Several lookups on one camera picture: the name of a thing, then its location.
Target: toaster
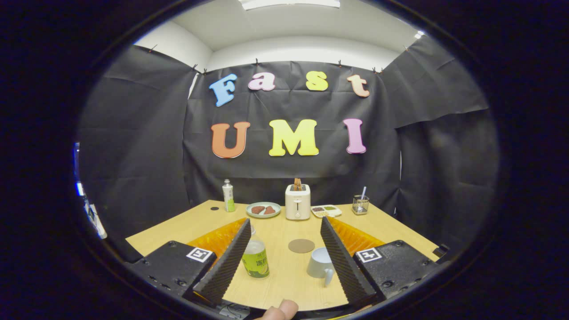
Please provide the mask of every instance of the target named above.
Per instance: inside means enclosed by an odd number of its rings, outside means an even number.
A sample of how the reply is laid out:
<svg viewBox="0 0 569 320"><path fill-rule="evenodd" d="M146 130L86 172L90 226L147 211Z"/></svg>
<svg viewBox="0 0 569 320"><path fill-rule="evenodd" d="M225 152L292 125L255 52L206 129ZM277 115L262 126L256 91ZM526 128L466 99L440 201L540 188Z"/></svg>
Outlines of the toaster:
<svg viewBox="0 0 569 320"><path fill-rule="evenodd" d="M286 218L289 220L310 218L310 187L307 184L301 184L300 188L300 191L295 191L294 184L290 184L284 192Z"/></svg>

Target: letter m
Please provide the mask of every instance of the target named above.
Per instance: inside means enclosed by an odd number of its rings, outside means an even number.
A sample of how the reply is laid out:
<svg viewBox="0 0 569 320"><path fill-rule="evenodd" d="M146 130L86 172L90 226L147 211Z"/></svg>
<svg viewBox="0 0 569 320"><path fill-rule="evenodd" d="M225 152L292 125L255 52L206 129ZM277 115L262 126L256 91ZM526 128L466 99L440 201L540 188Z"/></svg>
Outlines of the letter m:
<svg viewBox="0 0 569 320"><path fill-rule="evenodd" d="M285 151L283 149L283 142L290 155L293 155L300 143L298 154L300 155L317 155L318 149L314 140L314 127L316 121L304 119L292 132L292 129L285 120L272 120L269 125L273 127L273 148L269 150L272 156L283 156Z"/></svg>

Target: wooden table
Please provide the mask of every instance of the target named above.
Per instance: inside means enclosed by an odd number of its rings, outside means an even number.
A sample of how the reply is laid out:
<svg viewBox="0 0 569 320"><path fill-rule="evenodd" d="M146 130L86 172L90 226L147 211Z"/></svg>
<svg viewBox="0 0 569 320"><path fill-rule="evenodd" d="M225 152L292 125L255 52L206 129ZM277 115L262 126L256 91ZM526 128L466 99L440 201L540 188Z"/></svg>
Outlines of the wooden table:
<svg viewBox="0 0 569 320"><path fill-rule="evenodd" d="M126 240L146 256L170 240L188 243L222 225L247 217L265 242L270 275L263 279L252 278L240 264L223 299L261 309L278 306L284 298L298 303L299 310L325 309L348 303L336 274L325 288L324 279L312 278L306 273L311 253L294 253L288 249L288 243L299 238L313 241L317 248L324 247L320 236L321 219L311 214L308 220L287 220L284 206L273 218L257 219L247 215L247 204L236 203L235 206L234 212L226 212L223 202L209 200ZM211 207L220 209L212 211ZM351 204L338 208L342 215L337 219L386 243L403 240L433 261L438 259L432 253L437 245L376 206L370 204L368 214L360 216L352 212Z"/></svg>

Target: pink letter i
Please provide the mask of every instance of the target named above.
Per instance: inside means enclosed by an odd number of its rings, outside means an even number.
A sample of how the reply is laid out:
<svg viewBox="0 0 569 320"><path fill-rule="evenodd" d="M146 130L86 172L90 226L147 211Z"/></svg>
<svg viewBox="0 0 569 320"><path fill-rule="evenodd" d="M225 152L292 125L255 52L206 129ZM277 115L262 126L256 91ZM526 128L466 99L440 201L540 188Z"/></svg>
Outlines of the pink letter i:
<svg viewBox="0 0 569 320"><path fill-rule="evenodd" d="M349 146L346 148L346 151L348 153L364 153L365 146L361 142L361 120L345 119L343 122L348 127Z"/></svg>

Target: bottle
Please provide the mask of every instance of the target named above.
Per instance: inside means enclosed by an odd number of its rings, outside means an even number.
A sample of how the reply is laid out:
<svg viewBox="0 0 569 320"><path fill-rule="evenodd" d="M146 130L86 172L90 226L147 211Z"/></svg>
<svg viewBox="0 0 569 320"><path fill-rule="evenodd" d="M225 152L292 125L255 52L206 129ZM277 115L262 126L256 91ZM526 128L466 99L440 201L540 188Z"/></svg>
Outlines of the bottle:
<svg viewBox="0 0 569 320"><path fill-rule="evenodd" d="M229 184L229 179L226 179L223 185L223 201L225 202L225 210L227 212L235 211L235 202L233 202L233 186Z"/></svg>
<svg viewBox="0 0 569 320"><path fill-rule="evenodd" d="M267 252L265 251L265 243L255 233L255 228L251 225L251 239L243 254L243 265L247 274L253 278L265 278L269 275Z"/></svg>

